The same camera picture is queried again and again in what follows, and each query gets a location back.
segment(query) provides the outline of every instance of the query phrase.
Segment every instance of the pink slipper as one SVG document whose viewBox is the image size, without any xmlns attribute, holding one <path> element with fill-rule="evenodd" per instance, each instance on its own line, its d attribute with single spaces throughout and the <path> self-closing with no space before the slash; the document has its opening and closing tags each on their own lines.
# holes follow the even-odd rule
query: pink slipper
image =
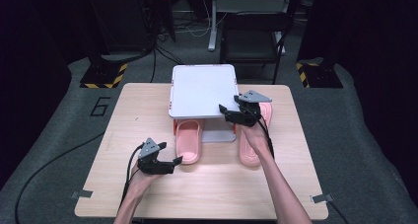
<svg viewBox="0 0 418 224">
<path fill-rule="evenodd" d="M 261 115 L 264 117 L 267 128 L 270 125 L 271 116 L 272 116 L 272 107 L 270 103 L 259 103 Z M 254 150 L 248 144 L 245 134 L 241 131 L 240 135 L 240 161 L 248 167 L 258 167 L 260 165 L 260 160 L 255 154 Z"/>
<path fill-rule="evenodd" d="M 202 151 L 204 119 L 180 120 L 175 131 L 175 152 L 182 156 L 182 164 L 197 162 Z"/>
</svg>

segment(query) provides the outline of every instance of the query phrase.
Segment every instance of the yellow and black hazard tape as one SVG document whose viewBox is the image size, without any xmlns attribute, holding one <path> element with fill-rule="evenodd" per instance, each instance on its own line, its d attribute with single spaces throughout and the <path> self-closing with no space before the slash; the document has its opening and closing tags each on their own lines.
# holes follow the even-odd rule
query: yellow and black hazard tape
<svg viewBox="0 0 418 224">
<path fill-rule="evenodd" d="M 80 84 L 80 88 L 116 88 L 120 81 L 122 80 L 123 74 L 125 73 L 125 70 L 127 68 L 127 64 L 123 64 L 120 69 L 119 72 L 117 73 L 116 78 L 114 79 L 113 83 L 111 84 Z"/>
<path fill-rule="evenodd" d="M 317 63 L 308 63 L 309 66 L 319 66 Z M 308 82 L 307 75 L 304 72 L 304 64 L 296 63 L 296 68 L 298 69 L 299 76 L 301 77 L 302 84 L 304 88 L 310 88 L 310 83 Z"/>
</svg>

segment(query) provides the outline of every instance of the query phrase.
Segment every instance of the chair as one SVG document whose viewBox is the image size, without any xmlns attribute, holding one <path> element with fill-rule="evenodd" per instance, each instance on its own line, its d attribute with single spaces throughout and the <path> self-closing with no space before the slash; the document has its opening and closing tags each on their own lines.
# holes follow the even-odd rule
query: chair
<svg viewBox="0 0 418 224">
<path fill-rule="evenodd" d="M 286 13 L 245 11 L 229 15 L 222 28 L 220 63 L 233 64 L 236 70 L 241 65 L 264 68 L 274 63 L 275 84 L 285 37 L 293 26 L 298 3 L 299 0 L 290 0 Z M 276 32 L 281 32 L 279 40 Z"/>
</svg>

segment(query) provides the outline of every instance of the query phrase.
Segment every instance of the gray carpet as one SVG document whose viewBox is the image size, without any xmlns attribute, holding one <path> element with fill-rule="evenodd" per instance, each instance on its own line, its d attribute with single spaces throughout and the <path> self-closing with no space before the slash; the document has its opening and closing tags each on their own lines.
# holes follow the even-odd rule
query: gray carpet
<svg viewBox="0 0 418 224">
<path fill-rule="evenodd" d="M 286 55 L 282 58 L 276 84 L 289 86 L 293 93 L 322 190 L 335 197 L 335 205 L 350 223 L 418 223 L 418 210 L 409 199 L 401 178 L 383 156 L 363 122 L 350 75 L 336 66 L 343 89 L 303 88 L 295 61 L 304 27 L 303 23 L 296 23 L 286 40 Z M 209 34 L 194 37 L 190 33 L 177 33 L 176 37 L 176 42 L 168 39 L 159 41 L 159 45 L 177 55 L 185 64 L 218 62 L 219 49 L 215 52 L 207 50 Z M 153 54 L 129 63 L 120 85 L 115 89 L 79 88 L 79 81 L 88 66 L 87 59 L 69 65 L 73 79 L 67 95 L 32 150 L 0 192 L 0 223 L 14 223 L 14 207 L 19 191 L 37 169 L 64 151 L 105 131 L 123 85 L 151 80 Z M 174 66 L 175 63 L 157 53 L 153 82 L 170 83 Z M 108 104 L 106 112 L 104 116 L 90 116 L 99 97 L 109 97 L 102 100 L 102 103 Z M 112 219 L 77 217 L 74 214 L 77 200 L 69 197 L 74 190 L 83 188 L 101 140 L 100 137 L 70 152 L 35 176 L 19 205 L 21 223 L 112 222 Z M 317 223 L 343 223 L 338 213 L 329 205 L 328 208 L 329 217 Z M 146 220 L 145 223 L 224 221 Z"/>
</svg>

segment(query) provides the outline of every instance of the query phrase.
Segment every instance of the human arm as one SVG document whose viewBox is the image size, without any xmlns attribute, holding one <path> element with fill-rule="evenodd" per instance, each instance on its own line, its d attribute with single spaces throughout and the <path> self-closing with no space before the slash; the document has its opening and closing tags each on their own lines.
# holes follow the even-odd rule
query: human arm
<svg viewBox="0 0 418 224">
<path fill-rule="evenodd" d="M 278 223 L 312 223 L 309 215 L 302 207 L 274 161 L 261 126 L 256 123 L 253 127 L 241 126 L 241 129 L 249 145 L 260 160 L 273 200 Z"/>
<path fill-rule="evenodd" d="M 131 174 L 128 191 L 114 219 L 115 224 L 131 223 L 136 207 L 141 202 L 148 187 L 153 181 L 163 176 L 144 174 L 138 170 L 137 164 L 131 169 Z"/>
</svg>

